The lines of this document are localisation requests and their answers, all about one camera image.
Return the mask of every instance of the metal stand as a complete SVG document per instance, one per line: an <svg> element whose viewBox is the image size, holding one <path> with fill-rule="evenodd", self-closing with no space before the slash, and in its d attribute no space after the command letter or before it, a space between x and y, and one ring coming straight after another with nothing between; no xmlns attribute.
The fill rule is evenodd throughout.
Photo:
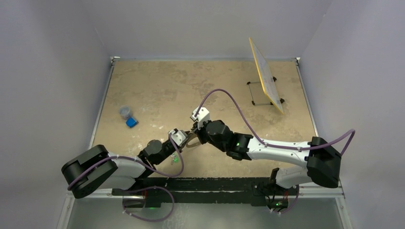
<svg viewBox="0 0 405 229"><path fill-rule="evenodd" d="M256 105L257 105L257 106L261 106L261 105L273 105L272 102L269 102L268 104L257 104L257 103L255 103L254 100L253 100L252 90L250 90L250 84L251 84L251 83L260 83L260 81L257 81L257 82L250 82L250 81L249 81L249 82L246 83L247 88L249 88L250 98L252 98L252 104L253 104L253 106L256 106ZM285 101L284 99L280 98L280 102L281 102L281 103L284 103L284 101Z"/></svg>

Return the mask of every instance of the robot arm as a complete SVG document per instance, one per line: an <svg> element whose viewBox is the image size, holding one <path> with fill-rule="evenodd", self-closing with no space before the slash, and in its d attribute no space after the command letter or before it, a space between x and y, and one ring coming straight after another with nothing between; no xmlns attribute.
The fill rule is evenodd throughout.
<svg viewBox="0 0 405 229"><path fill-rule="evenodd" d="M190 136L196 134L201 144L210 143L236 160L267 159L294 164L290 168L273 169L269 181L273 190L283 191L293 185L311 181L323 187L338 186L341 155L332 146L303 151L268 147L252 135L232 132L221 120L211 121L210 113L204 107L194 117L196 110L191 116L194 121L191 131L169 131L180 151ZM267 144L294 147L326 143L319 137L313 137L311 142L263 141ZM62 173L76 198L83 198L98 188L128 190L137 179L146 178L153 173L145 166L155 169L154 165L160 164L175 151L170 140L163 143L159 140L150 141L137 157L119 157L108 152L104 146L97 145L66 163L62 167ZM79 178L90 168L92 170L86 176Z"/></svg>
<svg viewBox="0 0 405 229"><path fill-rule="evenodd" d="M186 145L190 137L189 133L189 131L177 129L169 131L172 140L180 151ZM69 186L71 186L71 183L92 165L107 158L112 158L96 166L90 173L73 184L71 191L75 198L83 198L96 189L119 188L128 190L135 184L137 178L145 178L153 173L150 169L146 169L144 165L156 169L154 165L160 164L174 152L176 152L176 149L169 139L163 143L159 140L150 141L138 156L132 158L120 157L108 152L103 145L97 145L67 162L62 167L62 173Z"/></svg>
<svg viewBox="0 0 405 229"><path fill-rule="evenodd" d="M288 189L293 185L314 182L323 187L336 188L339 184L341 155L332 146L317 150L292 150L268 147L252 135L234 133L221 120L210 120L209 111L202 107L195 117L192 131L202 144L210 143L235 160L267 159L294 164L290 168L276 168L272 172L272 182L281 188ZM265 140L266 144L304 148L308 145L319 146L326 141L313 137L311 142L279 142Z"/></svg>

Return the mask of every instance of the gray wall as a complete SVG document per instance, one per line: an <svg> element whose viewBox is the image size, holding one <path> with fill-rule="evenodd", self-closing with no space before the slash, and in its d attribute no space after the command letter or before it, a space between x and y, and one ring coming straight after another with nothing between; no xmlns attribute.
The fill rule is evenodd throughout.
<svg viewBox="0 0 405 229"><path fill-rule="evenodd" d="M331 0L83 0L110 55L301 56Z"/></svg>
<svg viewBox="0 0 405 229"><path fill-rule="evenodd" d="M1 228L55 228L109 57L80 0L0 2Z"/></svg>
<svg viewBox="0 0 405 229"><path fill-rule="evenodd" d="M320 134L357 130L341 166L357 229L405 225L404 9L403 0L334 0L301 58Z"/></svg>

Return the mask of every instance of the blue block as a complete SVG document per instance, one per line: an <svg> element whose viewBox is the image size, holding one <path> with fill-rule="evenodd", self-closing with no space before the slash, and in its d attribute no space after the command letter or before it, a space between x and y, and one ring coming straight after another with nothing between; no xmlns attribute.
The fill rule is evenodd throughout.
<svg viewBox="0 0 405 229"><path fill-rule="evenodd" d="M133 128L134 126L136 126L136 124L138 124L138 121L134 117L130 117L126 123L127 123L127 126L129 126L130 128Z"/></svg>

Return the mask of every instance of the textured floor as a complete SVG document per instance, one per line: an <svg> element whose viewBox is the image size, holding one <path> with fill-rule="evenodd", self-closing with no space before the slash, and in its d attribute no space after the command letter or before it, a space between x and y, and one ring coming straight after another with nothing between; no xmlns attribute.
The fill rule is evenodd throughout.
<svg viewBox="0 0 405 229"><path fill-rule="evenodd" d="M119 61L116 63L96 131L94 145L103 144L116 154L136 156L152 139L165 141L173 128L189 130L190 115L215 88L229 91L259 136L278 141L306 141L315 135L294 62L270 62L278 80L282 115L273 106L253 106L246 82L258 81L253 61ZM252 84L255 102L268 102L260 84ZM139 124L125 125L118 109L129 105ZM250 133L232 101L216 92L204 105L211 119L221 119L234 132ZM287 163L270 160L236 161L209 144L185 148L185 169L181 177L264 177ZM176 173L180 162L171 160L157 166Z"/></svg>

